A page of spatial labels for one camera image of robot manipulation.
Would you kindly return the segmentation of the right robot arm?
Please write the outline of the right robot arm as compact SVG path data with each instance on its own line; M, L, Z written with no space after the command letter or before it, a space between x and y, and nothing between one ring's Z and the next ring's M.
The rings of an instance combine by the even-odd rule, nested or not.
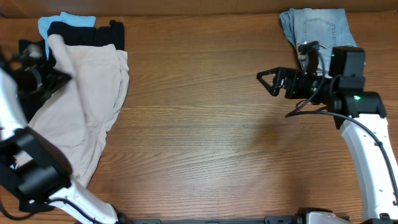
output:
M397 162L393 153L386 110L378 93L365 91L365 52L358 47L337 46L326 65L318 42L300 45L303 69L277 67L256 75L272 95L285 89L285 97L298 99L286 116L332 116L353 158L361 189L364 223L397 223Z

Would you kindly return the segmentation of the beige khaki shorts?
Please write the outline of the beige khaki shorts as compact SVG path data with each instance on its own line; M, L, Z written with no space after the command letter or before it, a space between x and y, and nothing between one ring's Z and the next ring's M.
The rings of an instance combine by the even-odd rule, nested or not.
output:
M61 35L48 38L55 68L72 79L36 112L29 126L57 146L87 186L116 122L129 86L127 52L113 44L67 45Z

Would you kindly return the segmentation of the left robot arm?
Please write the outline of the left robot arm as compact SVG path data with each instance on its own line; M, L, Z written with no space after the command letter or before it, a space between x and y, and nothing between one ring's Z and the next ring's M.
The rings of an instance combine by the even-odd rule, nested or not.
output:
M1 71L1 185L27 213L56 207L80 223L122 223L118 211L73 176L64 154L28 127L17 83Z

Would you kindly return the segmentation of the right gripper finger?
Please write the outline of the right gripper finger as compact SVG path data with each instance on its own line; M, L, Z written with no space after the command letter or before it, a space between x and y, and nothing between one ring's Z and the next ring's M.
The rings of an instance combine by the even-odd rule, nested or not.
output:
M271 82L267 82L263 77L257 79L272 96L278 96L280 89L284 87L284 79L281 77L274 76Z
M270 70L266 70L266 71L262 71L259 72L256 75L256 78L258 80L264 80L263 76L266 75L275 75L277 80L283 80L285 79L287 76L289 76L292 73L292 69L291 68L286 68L286 67L277 67L277 68L272 68Z

